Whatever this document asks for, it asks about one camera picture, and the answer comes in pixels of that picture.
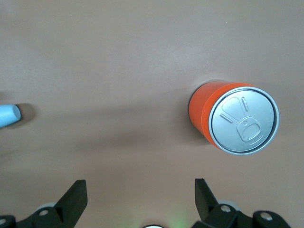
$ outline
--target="screw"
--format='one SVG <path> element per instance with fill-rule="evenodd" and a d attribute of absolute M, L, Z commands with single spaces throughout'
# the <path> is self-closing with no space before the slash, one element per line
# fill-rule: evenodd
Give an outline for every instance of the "screw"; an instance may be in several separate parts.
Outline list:
<path fill-rule="evenodd" d="M 46 214 L 48 214 L 48 210 L 42 210 L 39 213 L 40 216 L 45 216 Z"/>
<path fill-rule="evenodd" d="M 220 208 L 223 212 L 227 212 L 227 213 L 231 212 L 230 207 L 228 207 L 227 205 L 223 205 Z"/>
<path fill-rule="evenodd" d="M 267 221 L 271 221 L 272 220 L 272 217 L 271 215 L 269 215 L 267 212 L 262 212 L 261 213 L 261 217 Z"/>
<path fill-rule="evenodd" d="M 4 223 L 6 223 L 6 219 L 4 218 L 2 218 L 2 219 L 0 219 L 0 225 L 2 225 L 2 224 L 4 224 Z"/>

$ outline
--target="light blue object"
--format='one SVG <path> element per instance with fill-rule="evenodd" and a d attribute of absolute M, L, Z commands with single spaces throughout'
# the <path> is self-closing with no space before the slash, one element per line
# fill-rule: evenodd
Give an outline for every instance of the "light blue object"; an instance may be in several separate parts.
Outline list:
<path fill-rule="evenodd" d="M 15 104 L 0 104 L 0 128 L 13 124 L 21 119 L 21 113 Z"/>

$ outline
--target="silver can lid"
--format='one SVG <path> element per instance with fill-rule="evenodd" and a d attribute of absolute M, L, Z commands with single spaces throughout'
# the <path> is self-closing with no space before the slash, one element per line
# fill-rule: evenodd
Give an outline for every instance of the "silver can lid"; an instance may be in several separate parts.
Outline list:
<path fill-rule="evenodd" d="M 265 91 L 244 86 L 226 92 L 211 109 L 209 130 L 222 150 L 237 155 L 255 153 L 275 136 L 279 110 Z"/>

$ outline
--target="table surface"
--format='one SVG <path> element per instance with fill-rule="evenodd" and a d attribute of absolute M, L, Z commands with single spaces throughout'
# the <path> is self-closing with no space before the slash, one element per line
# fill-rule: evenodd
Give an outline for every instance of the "table surface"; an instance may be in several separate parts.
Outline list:
<path fill-rule="evenodd" d="M 189 228 L 194 179 L 251 216 L 304 223 L 304 2 L 1 0 L 0 214 L 24 219 L 86 179 L 77 228 Z M 262 151 L 235 156 L 188 118 L 206 81 L 247 82 L 277 102 Z"/>

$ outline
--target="orange can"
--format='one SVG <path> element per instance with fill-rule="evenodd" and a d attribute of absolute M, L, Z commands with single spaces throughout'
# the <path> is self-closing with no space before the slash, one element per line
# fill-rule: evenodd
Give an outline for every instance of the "orange can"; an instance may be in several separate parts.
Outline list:
<path fill-rule="evenodd" d="M 265 91 L 248 83 L 203 84 L 189 103 L 193 125 L 214 146 L 236 155 L 267 146 L 279 126 L 279 110 Z"/>

